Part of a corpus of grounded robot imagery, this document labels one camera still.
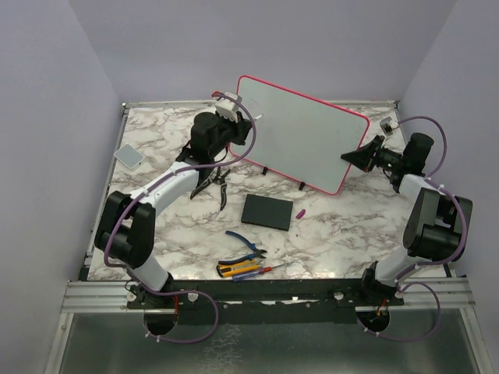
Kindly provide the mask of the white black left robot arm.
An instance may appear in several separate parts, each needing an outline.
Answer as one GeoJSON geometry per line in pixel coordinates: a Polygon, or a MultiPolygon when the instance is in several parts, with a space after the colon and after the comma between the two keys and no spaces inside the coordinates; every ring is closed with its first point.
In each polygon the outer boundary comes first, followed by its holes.
{"type": "Polygon", "coordinates": [[[172,275],[153,255],[157,216],[188,191],[208,180],[215,157],[231,143],[243,146],[249,133],[256,132],[254,119],[238,111],[235,121],[219,113],[195,116],[190,140],[172,166],[141,189],[131,193],[112,192],[105,201],[94,246],[104,253],[109,267],[121,267],[145,289],[145,298],[155,307],[172,298],[172,275]]]}

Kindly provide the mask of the pink framed whiteboard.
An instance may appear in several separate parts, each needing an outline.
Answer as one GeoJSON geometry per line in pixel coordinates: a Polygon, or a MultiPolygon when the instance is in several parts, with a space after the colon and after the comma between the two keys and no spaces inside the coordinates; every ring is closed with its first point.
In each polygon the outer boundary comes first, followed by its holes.
{"type": "Polygon", "coordinates": [[[351,167],[341,155],[365,139],[365,115],[252,76],[239,77],[237,94],[253,117],[263,117],[245,145],[230,146],[233,156],[338,194],[351,167]]]}

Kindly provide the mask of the pink marker cap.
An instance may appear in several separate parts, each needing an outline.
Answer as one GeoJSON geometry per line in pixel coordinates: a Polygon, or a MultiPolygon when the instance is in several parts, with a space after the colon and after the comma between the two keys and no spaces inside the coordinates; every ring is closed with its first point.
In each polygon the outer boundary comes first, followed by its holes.
{"type": "Polygon", "coordinates": [[[303,209],[301,210],[297,215],[296,215],[296,219],[300,219],[304,216],[304,214],[306,213],[306,210],[303,209]]]}

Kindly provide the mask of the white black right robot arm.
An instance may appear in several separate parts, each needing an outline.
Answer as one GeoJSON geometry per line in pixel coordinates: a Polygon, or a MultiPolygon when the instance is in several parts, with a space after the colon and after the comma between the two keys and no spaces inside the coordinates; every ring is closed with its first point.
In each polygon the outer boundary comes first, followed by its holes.
{"type": "Polygon", "coordinates": [[[384,147],[383,141],[383,136],[375,136],[358,150],[341,155],[364,172],[375,167],[386,171],[393,190],[413,202],[402,244],[363,271],[358,295],[368,305],[392,299],[398,284],[414,273],[457,260],[465,248],[472,214],[470,199],[450,197],[423,174],[432,138],[416,132],[402,153],[384,147]]]}

